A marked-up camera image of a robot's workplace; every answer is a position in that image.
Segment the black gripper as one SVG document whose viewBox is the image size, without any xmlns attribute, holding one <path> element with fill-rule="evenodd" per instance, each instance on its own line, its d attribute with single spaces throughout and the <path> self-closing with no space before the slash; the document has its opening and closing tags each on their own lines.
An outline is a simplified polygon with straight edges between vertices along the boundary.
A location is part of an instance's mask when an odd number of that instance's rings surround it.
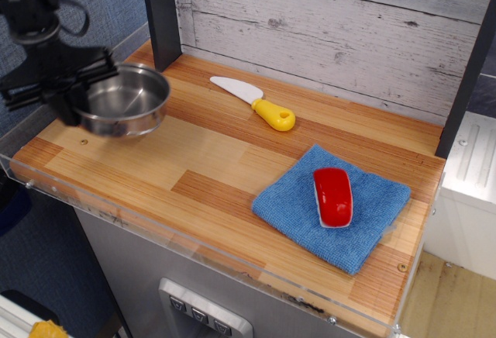
<svg viewBox="0 0 496 338">
<path fill-rule="evenodd" d="M 1 77 L 1 96 L 10 111 L 45 102 L 64 125 L 79 126 L 75 110 L 91 111 L 91 85 L 118 74 L 106 47 L 72 47 L 56 39 L 25 49 L 26 59 Z"/>
</svg>

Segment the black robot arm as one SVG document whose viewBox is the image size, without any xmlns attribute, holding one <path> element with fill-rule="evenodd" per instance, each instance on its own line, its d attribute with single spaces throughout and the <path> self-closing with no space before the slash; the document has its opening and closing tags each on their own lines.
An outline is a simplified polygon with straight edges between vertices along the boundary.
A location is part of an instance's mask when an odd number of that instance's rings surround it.
<svg viewBox="0 0 496 338">
<path fill-rule="evenodd" d="M 118 74 L 107 47 L 73 47 L 60 39 L 69 29 L 60 23 L 61 5 L 73 0 L 1 0 L 11 40 L 25 60 L 1 79 L 1 95 L 10 111 L 41 102 L 68 126 L 81 123 L 89 110 L 91 85 Z"/>
</svg>

